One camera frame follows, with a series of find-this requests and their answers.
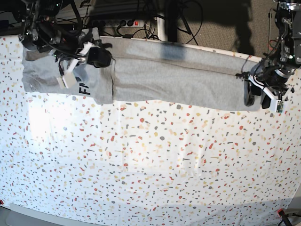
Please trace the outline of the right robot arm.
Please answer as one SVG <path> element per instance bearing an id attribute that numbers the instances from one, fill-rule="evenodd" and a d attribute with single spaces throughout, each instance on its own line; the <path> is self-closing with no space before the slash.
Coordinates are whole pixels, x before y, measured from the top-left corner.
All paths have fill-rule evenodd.
<path id="1" fill-rule="evenodd" d="M 61 75 L 65 74 L 63 61 L 69 61 L 68 71 L 79 64 L 105 68 L 111 64 L 109 43 L 102 43 L 93 37 L 92 31 L 83 31 L 83 21 L 76 4 L 72 0 L 25 0 L 26 12 L 23 14 L 23 31 L 19 40 L 23 46 L 40 53 L 54 51 Z M 67 30 L 58 24 L 57 14 L 71 5 L 76 17 L 75 29 Z"/>

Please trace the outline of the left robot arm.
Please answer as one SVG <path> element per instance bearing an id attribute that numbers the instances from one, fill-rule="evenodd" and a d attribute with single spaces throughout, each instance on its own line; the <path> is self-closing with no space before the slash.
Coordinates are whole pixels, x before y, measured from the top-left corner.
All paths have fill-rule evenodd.
<path id="1" fill-rule="evenodd" d="M 275 24 L 279 34 L 273 49 L 250 72 L 236 76 L 244 80 L 245 106 L 260 96 L 263 109 L 281 113 L 294 93 L 287 81 L 301 67 L 301 2 L 278 0 Z"/>

